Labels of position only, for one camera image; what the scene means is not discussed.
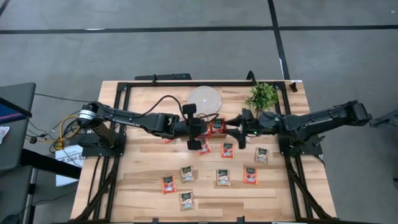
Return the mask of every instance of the small succulent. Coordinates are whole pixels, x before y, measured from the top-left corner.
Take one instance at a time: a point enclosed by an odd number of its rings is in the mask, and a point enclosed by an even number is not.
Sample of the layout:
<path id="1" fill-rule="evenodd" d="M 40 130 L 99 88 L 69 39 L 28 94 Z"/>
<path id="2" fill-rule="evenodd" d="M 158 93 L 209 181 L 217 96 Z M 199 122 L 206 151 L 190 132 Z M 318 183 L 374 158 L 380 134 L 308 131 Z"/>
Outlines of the small succulent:
<path id="1" fill-rule="evenodd" d="M 250 92 L 253 95 L 246 100 L 246 104 L 255 108 L 256 111 L 273 107 L 278 102 L 278 93 L 266 83 L 257 84 L 251 88 Z"/>

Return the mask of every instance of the round plate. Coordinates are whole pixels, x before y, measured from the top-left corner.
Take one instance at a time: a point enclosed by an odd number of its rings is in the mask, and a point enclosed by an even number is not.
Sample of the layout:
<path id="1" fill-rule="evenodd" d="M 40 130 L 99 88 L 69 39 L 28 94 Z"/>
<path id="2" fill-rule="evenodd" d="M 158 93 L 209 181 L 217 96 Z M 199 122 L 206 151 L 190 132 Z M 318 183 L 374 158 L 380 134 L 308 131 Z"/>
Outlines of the round plate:
<path id="1" fill-rule="evenodd" d="M 223 104 L 221 95 L 210 86 L 199 86 L 193 89 L 188 95 L 187 102 L 197 105 L 196 114 L 204 113 L 206 115 L 217 113 Z"/>

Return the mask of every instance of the monitor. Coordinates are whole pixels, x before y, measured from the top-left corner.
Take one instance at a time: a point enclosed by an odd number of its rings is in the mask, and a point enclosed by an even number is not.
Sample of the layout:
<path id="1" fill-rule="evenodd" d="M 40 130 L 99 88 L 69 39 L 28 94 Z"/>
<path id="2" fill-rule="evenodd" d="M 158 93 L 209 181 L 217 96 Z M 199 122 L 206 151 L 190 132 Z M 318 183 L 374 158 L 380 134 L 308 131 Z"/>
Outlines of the monitor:
<path id="1" fill-rule="evenodd" d="M 0 97 L 0 124 L 31 118 L 32 113 Z"/>

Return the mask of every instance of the wooden tabletop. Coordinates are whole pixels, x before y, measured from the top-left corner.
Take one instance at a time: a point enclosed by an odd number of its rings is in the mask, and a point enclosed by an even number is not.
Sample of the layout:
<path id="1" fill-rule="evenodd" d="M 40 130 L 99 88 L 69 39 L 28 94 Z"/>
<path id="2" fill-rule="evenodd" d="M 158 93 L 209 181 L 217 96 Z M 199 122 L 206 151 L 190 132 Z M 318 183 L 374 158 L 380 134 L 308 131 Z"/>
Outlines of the wooden tabletop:
<path id="1" fill-rule="evenodd" d="M 100 102 L 113 106 L 117 83 L 118 81 L 103 82 L 99 94 Z M 219 111 L 220 117 L 231 119 L 240 114 L 242 108 L 247 108 L 244 101 L 251 96 L 250 87 L 214 88 L 219 91 L 223 100 Z M 143 113 L 164 95 L 173 95 L 184 105 L 192 89 L 194 87 L 187 86 L 133 87 L 128 110 Z M 287 89 L 291 111 L 293 114 L 308 113 L 309 107 L 303 84 L 297 83 L 297 89 L 296 93 Z M 153 112 L 180 114 L 176 102 L 169 98 L 161 102 Z M 128 127 L 126 132 L 126 151 L 119 166 L 112 222 L 149 222 L 152 218 L 159 218 L 161 222 L 233 222 L 236 221 L 236 217 L 243 215 L 248 222 L 295 220 L 287 171 L 284 158 L 279 154 L 277 136 L 253 138 L 245 149 L 235 150 L 234 159 L 227 159 L 220 156 L 221 143 L 230 142 L 238 147 L 237 141 L 230 136 L 225 139 L 210 139 L 212 152 L 200 156 L 198 151 L 189 151 L 187 143 L 180 139 L 163 144 L 162 139 L 141 129 Z M 256 147 L 270 150 L 268 164 L 254 162 Z M 327 213 L 335 216 L 323 164 L 313 156 L 302 156 L 302 161 L 309 191 Z M 71 218 L 77 217 L 86 207 L 95 162 L 96 158 L 91 157 L 84 163 Z M 95 192 L 100 178 L 101 164 L 102 161 L 97 169 Z M 181 182 L 179 168 L 186 166 L 193 166 L 197 178 L 195 182 L 184 184 Z M 257 185 L 243 183 L 244 166 L 258 169 Z M 217 169 L 230 170 L 230 187 L 217 186 Z M 168 175 L 174 175 L 176 178 L 176 193 L 162 193 L 161 178 Z M 182 212 L 178 194 L 190 191 L 193 191 L 196 209 Z M 302 195 L 299 189 L 297 192 L 300 210 L 305 217 Z M 107 194 L 103 197 L 100 217 L 104 217 L 107 197 Z"/>

